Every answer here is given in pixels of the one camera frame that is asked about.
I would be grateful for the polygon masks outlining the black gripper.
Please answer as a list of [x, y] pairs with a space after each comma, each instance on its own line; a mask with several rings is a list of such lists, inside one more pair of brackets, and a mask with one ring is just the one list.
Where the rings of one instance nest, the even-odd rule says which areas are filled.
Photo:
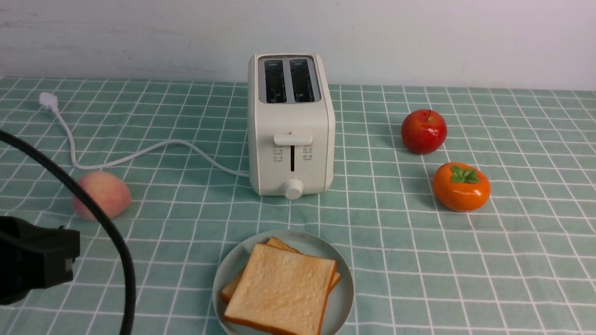
[[80, 256], [77, 230], [39, 227], [21, 218], [0, 218], [0, 303], [12, 305], [31, 290], [73, 280]]

